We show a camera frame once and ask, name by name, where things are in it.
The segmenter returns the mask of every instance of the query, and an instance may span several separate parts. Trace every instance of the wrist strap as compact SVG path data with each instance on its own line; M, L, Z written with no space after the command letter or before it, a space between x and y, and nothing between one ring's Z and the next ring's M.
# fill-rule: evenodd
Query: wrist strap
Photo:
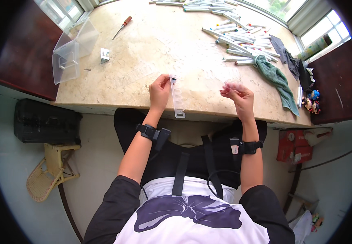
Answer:
M255 154L258 148L263 148L263 141L243 142L237 137L230 138L230 146L234 155L240 154Z
M140 131L141 136L143 136L151 141L153 140L153 137L156 134L156 128L154 128L153 126L150 126L148 124L145 124L145 125L138 124L136 126L135 130Z
M161 130L156 130L156 128L148 124L138 124L135 130L140 131L141 136L151 140L153 143L154 141L156 141L156 145L154 147L154 150L156 151L160 151L162 149L162 146L168 140L168 137L171 133L170 130L167 130L165 128L162 128Z

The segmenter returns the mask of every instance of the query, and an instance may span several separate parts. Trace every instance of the red box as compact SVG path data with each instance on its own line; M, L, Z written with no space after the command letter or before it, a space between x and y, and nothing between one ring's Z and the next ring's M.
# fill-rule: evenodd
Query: red box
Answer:
M313 147L309 146L303 130L285 130L279 132L277 161L291 164L303 163L313 157Z

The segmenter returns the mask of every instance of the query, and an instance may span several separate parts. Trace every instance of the wooden handle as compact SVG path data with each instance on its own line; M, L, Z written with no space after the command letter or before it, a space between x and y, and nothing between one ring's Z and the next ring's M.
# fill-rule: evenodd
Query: wooden handle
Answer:
M128 22L130 22L130 20L132 19L131 16L129 16L125 21L124 21L124 25L126 26L128 24Z

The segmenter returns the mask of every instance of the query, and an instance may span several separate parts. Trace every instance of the cylindrical container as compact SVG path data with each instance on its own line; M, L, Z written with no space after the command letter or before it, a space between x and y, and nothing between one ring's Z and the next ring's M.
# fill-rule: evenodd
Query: cylindrical container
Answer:
M330 39L329 35L326 34L317 41L310 44L310 46L306 48L306 51L298 54L298 58L303 61L310 59L312 56L316 55L330 44L332 44L332 40Z

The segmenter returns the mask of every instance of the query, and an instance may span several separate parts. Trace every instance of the person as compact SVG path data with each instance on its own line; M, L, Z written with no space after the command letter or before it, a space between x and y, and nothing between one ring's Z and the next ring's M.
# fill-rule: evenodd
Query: person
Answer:
M149 85L147 115L116 110L114 125L125 154L84 243L295 243L276 195L263 185L261 148L236 159L229 144L234 136L243 142L265 139L266 122L254 119L253 92L226 83L220 94L234 101L239 120L212 141L202 137L203 145L183 148L167 141L156 152L152 140L135 128L139 123L157 127L169 92L169 75L162 74ZM182 180L175 190L177 178ZM232 204L239 186L242 197Z

